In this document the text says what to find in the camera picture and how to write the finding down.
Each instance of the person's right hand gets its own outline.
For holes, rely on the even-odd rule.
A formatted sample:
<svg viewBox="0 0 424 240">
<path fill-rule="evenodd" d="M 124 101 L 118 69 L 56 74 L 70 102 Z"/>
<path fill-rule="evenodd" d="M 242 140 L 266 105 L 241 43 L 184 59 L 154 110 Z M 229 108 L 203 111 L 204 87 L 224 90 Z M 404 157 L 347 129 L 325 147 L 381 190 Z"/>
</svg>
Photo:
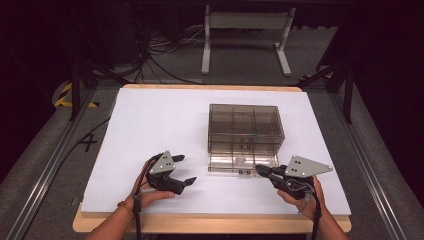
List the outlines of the person's right hand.
<svg viewBox="0 0 424 240">
<path fill-rule="evenodd" d="M 138 181 L 140 181 L 140 177 L 141 177 L 141 175 L 138 175 L 138 177 L 137 177 L 137 179 L 134 183 L 134 187 L 131 191 L 131 194 L 125 200 L 125 202 L 128 204 L 128 206 L 131 207 L 131 209 L 132 209 L 132 205 L 133 205 L 131 203 L 131 202 L 133 202 L 132 196 L 137 191 L 137 183 L 138 183 Z M 144 184 L 142 185 L 141 189 L 151 188 L 149 183 L 147 183 L 146 176 L 144 176 L 142 183 L 144 183 Z M 175 197 L 175 193 L 170 192 L 170 191 L 154 191 L 154 192 L 149 192 L 149 193 L 141 193 L 140 203 L 141 203 L 142 208 L 146 208 L 157 200 L 173 198 L 173 197 Z"/>
<path fill-rule="evenodd" d="M 318 180 L 318 178 L 316 176 L 313 176 L 313 178 L 314 178 L 315 191 L 316 191 L 318 199 L 321 203 L 321 211 L 325 211 L 327 209 L 326 209 L 326 206 L 325 206 L 325 199 L 324 199 L 324 193 L 323 193 L 322 188 L 321 188 L 321 182 Z M 313 196 L 311 196 L 310 200 L 306 203 L 306 207 L 305 207 L 305 199 L 296 200 L 292 196 L 290 196 L 288 193 L 284 192 L 283 190 L 278 190 L 277 194 L 281 198 L 283 198 L 283 200 L 286 203 L 289 203 L 289 204 L 296 206 L 299 211 L 304 209 L 304 210 L 300 211 L 300 213 L 302 213 L 304 216 L 306 216 L 307 218 L 309 218 L 313 221 L 314 213 L 315 213 L 315 210 L 316 210 L 316 201 L 315 201 L 315 198 Z"/>
</svg>

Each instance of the black cable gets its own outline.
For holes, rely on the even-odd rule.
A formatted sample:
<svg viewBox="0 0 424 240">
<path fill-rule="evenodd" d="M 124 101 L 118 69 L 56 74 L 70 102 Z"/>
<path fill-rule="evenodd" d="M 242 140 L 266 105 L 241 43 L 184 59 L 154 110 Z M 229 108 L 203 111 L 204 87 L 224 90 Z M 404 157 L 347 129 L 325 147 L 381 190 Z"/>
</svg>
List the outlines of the black cable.
<svg viewBox="0 0 424 240">
<path fill-rule="evenodd" d="M 145 163 L 143 170 L 141 171 L 140 174 L 140 179 L 138 180 L 137 183 L 137 187 L 135 192 L 133 193 L 133 200 L 134 200 L 134 204 L 133 204 L 133 213 L 135 216 L 135 225 L 136 225 L 136 231 L 137 231 L 137 240 L 141 240 L 141 223 L 140 223 L 140 212 L 141 212 L 141 203 L 140 203 L 140 199 L 141 199 L 141 186 L 143 186 L 145 183 L 143 182 L 144 177 L 146 176 L 146 172 L 148 171 L 148 169 L 150 168 L 150 165 L 153 163 L 153 161 L 157 161 L 160 157 L 160 154 L 155 155 L 153 157 L 151 157 L 149 160 L 147 160 L 147 162 Z"/>
<path fill-rule="evenodd" d="M 140 64 L 137 63 L 136 66 L 134 66 L 134 67 L 132 67 L 132 68 L 130 68 L 128 70 L 125 70 L 125 71 L 122 71 L 122 72 L 118 72 L 118 73 L 112 72 L 112 71 L 111 72 L 114 73 L 114 74 L 116 74 L 116 75 L 118 75 L 118 76 L 120 76 L 120 77 L 126 77 L 126 76 L 129 76 L 129 75 L 135 73 L 137 71 L 137 69 L 139 69 L 139 68 L 140 68 Z M 105 80 L 105 79 L 111 79 L 109 76 L 106 76 L 104 74 L 96 74 L 96 73 L 94 73 L 94 75 L 96 76 L 97 79 L 103 79 L 103 80 Z"/>
<path fill-rule="evenodd" d="M 141 75 L 141 81 L 144 83 L 143 69 L 142 69 L 142 67 L 141 67 L 141 66 L 139 67 L 139 70 L 138 70 L 137 75 L 135 75 L 135 78 L 134 78 L 134 83 L 135 83 L 135 84 L 137 84 L 137 83 L 138 83 L 138 82 L 137 82 L 137 79 L 138 79 L 138 76 L 140 76 L 140 75 Z"/>
<path fill-rule="evenodd" d="M 164 69 L 161 65 L 159 65 L 156 61 L 155 61 L 155 59 L 153 59 L 153 57 L 152 56 L 150 56 L 150 59 L 152 59 L 152 61 L 156 64 L 156 66 L 158 66 L 160 69 L 162 69 L 164 72 L 166 72 L 167 74 L 169 74 L 171 77 L 173 77 L 173 78 L 175 78 L 175 79 L 177 79 L 177 80 L 180 80 L 180 81 L 182 81 L 182 82 L 187 82 L 187 83 L 194 83 L 194 84 L 198 84 L 198 85 L 203 85 L 202 83 L 197 83 L 197 82 L 192 82 L 192 81 L 189 81 L 189 80 L 185 80 L 185 79 L 182 79 L 182 78 L 179 78 L 179 77 L 177 77 L 177 76 L 175 76 L 175 75 L 173 75 L 172 73 L 170 73 L 170 72 L 168 72 L 166 69 Z"/>
<path fill-rule="evenodd" d="M 56 178 L 57 174 L 59 173 L 59 170 L 62 168 L 63 163 L 65 162 L 65 160 L 69 157 L 69 155 L 71 155 L 72 151 L 78 146 L 78 144 L 80 144 L 84 139 L 86 139 L 88 136 L 90 136 L 90 134 L 92 134 L 95 130 L 97 130 L 99 127 L 101 127 L 103 124 L 105 124 L 106 122 L 108 122 L 110 120 L 110 117 L 107 118 L 106 120 L 104 120 L 103 122 L 101 122 L 99 125 L 97 125 L 94 129 L 92 129 L 90 132 L 88 132 L 87 134 L 85 134 L 82 138 L 80 138 L 80 140 L 77 141 L 77 143 L 74 144 L 74 146 L 71 147 L 71 149 L 69 149 L 68 153 L 63 157 L 62 161 L 59 163 L 59 166 L 57 167 L 57 170 L 54 172 L 54 175 L 52 177 L 52 182 L 54 181 L 54 179 Z"/>
<path fill-rule="evenodd" d="M 160 83 L 162 83 L 162 84 L 166 84 L 166 83 L 164 83 L 164 82 L 162 82 L 161 80 L 160 80 L 160 77 L 153 71 L 153 68 L 152 68 L 152 66 L 150 66 L 150 64 L 148 63 L 148 62 L 146 62 L 146 64 L 147 64 L 147 66 L 149 66 L 149 68 L 150 68 L 150 71 L 156 76 L 156 78 L 158 79 L 158 81 L 160 82 Z"/>
<path fill-rule="evenodd" d="M 173 43 L 172 41 L 169 41 L 169 40 L 168 41 L 162 41 L 160 43 L 150 44 L 149 49 L 150 49 L 150 51 L 159 53 L 159 54 L 152 54 L 152 55 L 162 55 L 164 53 L 167 53 L 167 54 L 174 53 L 174 52 L 178 51 L 179 49 L 198 41 L 199 37 L 196 37 L 196 36 L 199 35 L 199 33 L 201 33 L 202 31 L 204 31 L 204 29 L 198 30 L 194 34 L 190 33 L 191 35 L 189 35 L 189 36 L 187 36 L 189 33 L 184 33 L 183 36 L 181 37 L 181 39 L 179 40 L 178 44 L 175 44 L 175 43 Z M 165 47 L 164 50 L 153 49 L 153 47 L 160 47 L 162 45 Z"/>
<path fill-rule="evenodd" d="M 315 240 L 318 236 L 319 219 L 322 216 L 322 212 L 321 212 L 321 203 L 319 202 L 318 196 L 315 191 L 312 193 L 312 196 L 314 196 L 315 198 L 316 210 L 314 214 L 314 225 L 312 227 L 311 240 Z"/>
<path fill-rule="evenodd" d="M 132 83 L 132 82 L 128 81 L 127 79 L 122 78 L 122 77 L 116 75 L 115 73 L 111 72 L 109 69 L 103 68 L 102 66 L 99 66 L 96 63 L 94 63 L 94 62 L 92 62 L 92 61 L 90 61 L 88 59 L 83 59 L 83 61 L 85 63 L 87 63 L 89 66 L 91 66 L 92 68 L 98 70 L 99 72 L 101 72 L 104 75 L 110 77 L 111 79 L 113 79 L 113 80 L 121 83 L 122 85 L 131 84 Z"/>
</svg>

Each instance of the metal rail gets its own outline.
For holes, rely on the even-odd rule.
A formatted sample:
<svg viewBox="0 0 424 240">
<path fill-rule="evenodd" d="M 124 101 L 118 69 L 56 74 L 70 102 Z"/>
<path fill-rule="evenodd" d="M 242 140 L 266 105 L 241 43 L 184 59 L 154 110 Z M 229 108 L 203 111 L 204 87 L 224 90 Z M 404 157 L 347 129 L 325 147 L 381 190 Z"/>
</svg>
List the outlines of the metal rail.
<svg viewBox="0 0 424 240">
<path fill-rule="evenodd" d="M 330 100 L 334 108 L 338 113 L 340 121 L 343 123 L 343 126 L 348 134 L 350 141 L 353 144 L 354 150 L 357 154 L 356 162 L 362 172 L 362 175 L 365 178 L 365 182 L 368 185 L 368 188 L 371 191 L 371 195 L 375 201 L 375 204 L 380 211 L 381 217 L 383 218 L 384 224 L 386 225 L 387 230 L 392 239 L 406 239 L 406 236 L 402 230 L 402 227 L 399 224 L 398 219 L 393 212 L 392 207 L 390 206 L 389 200 L 386 197 L 384 189 L 381 187 L 377 176 L 372 168 L 372 165 L 362 148 L 362 145 L 358 139 L 358 136 L 355 132 L 355 129 L 351 124 L 348 124 L 345 120 L 343 114 L 343 103 L 337 94 L 329 94 Z"/>
<path fill-rule="evenodd" d="M 40 178 L 37 183 L 34 185 L 30 196 L 28 197 L 24 207 L 22 208 L 18 218 L 13 224 L 9 234 L 6 237 L 6 240 L 11 239 L 24 239 L 25 234 L 27 233 L 31 222 L 33 221 L 35 215 L 43 203 L 43 200 L 50 188 L 50 185 L 53 182 L 53 179 L 62 165 L 64 158 L 66 156 L 66 149 L 69 145 L 69 141 L 72 135 L 75 132 L 76 127 L 78 126 L 87 106 L 89 105 L 92 97 L 94 96 L 94 90 L 86 90 L 83 99 L 82 99 L 82 108 L 76 115 L 73 121 L 68 122 L 62 137 L 60 138 L 52 156 L 46 164 L 46 167 L 43 170 Z"/>
</svg>

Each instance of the white paper sheet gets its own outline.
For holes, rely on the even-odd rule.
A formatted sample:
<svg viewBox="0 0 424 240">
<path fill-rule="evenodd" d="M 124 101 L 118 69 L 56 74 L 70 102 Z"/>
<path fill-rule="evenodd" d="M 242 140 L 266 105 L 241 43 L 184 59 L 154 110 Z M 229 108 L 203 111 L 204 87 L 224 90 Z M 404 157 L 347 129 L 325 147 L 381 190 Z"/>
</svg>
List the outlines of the white paper sheet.
<svg viewBox="0 0 424 240">
<path fill-rule="evenodd" d="M 113 212 L 130 193 L 144 162 L 169 150 L 185 155 L 171 177 L 197 177 L 173 199 L 155 202 L 148 213 L 296 214 L 268 179 L 208 172 L 209 105 L 278 106 L 285 140 L 280 164 L 298 155 L 333 166 L 308 96 L 303 92 L 130 89 L 119 91 L 116 106 L 91 173 L 82 212 Z M 350 215 L 336 169 L 318 176 L 330 211 Z"/>
</svg>

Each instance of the wrist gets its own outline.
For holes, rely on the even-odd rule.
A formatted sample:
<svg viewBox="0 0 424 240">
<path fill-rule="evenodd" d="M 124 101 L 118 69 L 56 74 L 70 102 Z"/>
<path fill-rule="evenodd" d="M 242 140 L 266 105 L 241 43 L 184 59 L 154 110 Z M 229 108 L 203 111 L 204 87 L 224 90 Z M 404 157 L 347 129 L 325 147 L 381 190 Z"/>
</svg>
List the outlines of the wrist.
<svg viewBox="0 0 424 240">
<path fill-rule="evenodd" d="M 326 207 L 321 207 L 321 214 L 324 215 L 331 215 L 330 211 Z"/>
<path fill-rule="evenodd" d="M 134 208 L 134 199 L 133 199 L 133 197 L 132 197 L 132 194 L 131 195 L 129 195 L 125 200 L 124 200 L 124 203 L 125 203 L 125 205 L 129 208 L 129 209 L 131 209 L 131 211 L 133 210 L 133 208 Z"/>
<path fill-rule="evenodd" d="M 133 210 L 132 210 L 132 206 L 129 207 L 125 201 L 120 201 L 116 206 L 118 207 L 118 210 L 121 209 L 121 211 L 126 211 L 126 214 L 128 216 L 130 216 L 131 219 L 134 218 L 134 213 L 133 213 Z"/>
</svg>

